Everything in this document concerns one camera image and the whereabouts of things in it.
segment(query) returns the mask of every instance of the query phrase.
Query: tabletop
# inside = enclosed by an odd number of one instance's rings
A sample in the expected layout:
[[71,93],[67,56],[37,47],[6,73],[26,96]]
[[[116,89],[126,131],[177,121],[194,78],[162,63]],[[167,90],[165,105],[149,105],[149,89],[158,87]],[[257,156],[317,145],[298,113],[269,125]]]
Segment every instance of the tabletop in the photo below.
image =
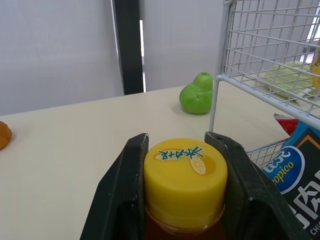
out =
[[[79,239],[97,185],[129,138],[148,133],[150,147],[203,140],[210,115],[184,112],[182,88],[0,117],[13,132],[0,151],[0,239]],[[221,82],[214,132],[258,148],[288,137],[274,113],[283,114]]]

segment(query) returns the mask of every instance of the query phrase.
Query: wire rack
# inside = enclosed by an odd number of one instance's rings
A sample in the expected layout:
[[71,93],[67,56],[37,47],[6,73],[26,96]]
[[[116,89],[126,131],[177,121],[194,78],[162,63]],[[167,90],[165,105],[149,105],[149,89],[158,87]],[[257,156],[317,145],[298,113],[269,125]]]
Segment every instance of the wire rack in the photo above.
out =
[[319,0],[223,0],[222,59],[216,66],[209,130],[219,81],[226,81],[320,129],[320,90],[311,61],[320,49]]
[[262,169],[275,159],[277,153],[282,148],[282,145],[286,140],[287,139],[283,139],[254,150],[247,151],[246,154],[257,167]]

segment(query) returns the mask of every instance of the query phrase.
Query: logo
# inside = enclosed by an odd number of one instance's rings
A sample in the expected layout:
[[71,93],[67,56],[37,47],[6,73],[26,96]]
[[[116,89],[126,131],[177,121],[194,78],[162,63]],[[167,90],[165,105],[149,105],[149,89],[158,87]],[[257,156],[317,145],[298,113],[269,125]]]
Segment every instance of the logo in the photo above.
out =
[[196,146],[194,148],[187,147],[186,149],[168,149],[159,151],[158,155],[155,156],[156,159],[162,161],[173,161],[179,160],[182,157],[185,157],[190,160],[190,164],[198,174],[204,175],[206,173],[206,165],[202,158],[203,148]]
[[294,146],[282,148],[274,161],[262,169],[276,184],[281,194],[291,191],[299,183],[304,170],[304,155]]

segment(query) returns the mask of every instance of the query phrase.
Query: red package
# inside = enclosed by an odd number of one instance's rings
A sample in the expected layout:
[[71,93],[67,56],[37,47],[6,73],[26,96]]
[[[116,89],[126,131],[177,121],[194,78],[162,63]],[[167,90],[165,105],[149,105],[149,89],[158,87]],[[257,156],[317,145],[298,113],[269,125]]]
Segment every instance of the red package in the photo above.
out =
[[275,120],[277,120],[278,123],[281,125],[281,127],[285,130],[285,132],[287,134],[289,134],[291,136],[294,133],[294,131],[297,127],[297,124],[299,122],[298,119],[292,118],[289,116],[283,116],[283,115],[276,114],[276,113],[273,116],[274,116]]

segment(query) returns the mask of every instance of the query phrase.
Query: bottle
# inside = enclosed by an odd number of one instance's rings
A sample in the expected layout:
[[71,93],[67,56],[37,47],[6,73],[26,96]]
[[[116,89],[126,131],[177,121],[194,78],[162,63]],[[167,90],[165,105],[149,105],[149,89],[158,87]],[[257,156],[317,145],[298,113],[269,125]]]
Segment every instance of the bottle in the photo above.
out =
[[227,164],[211,145],[175,138],[144,160],[146,240],[223,240]]

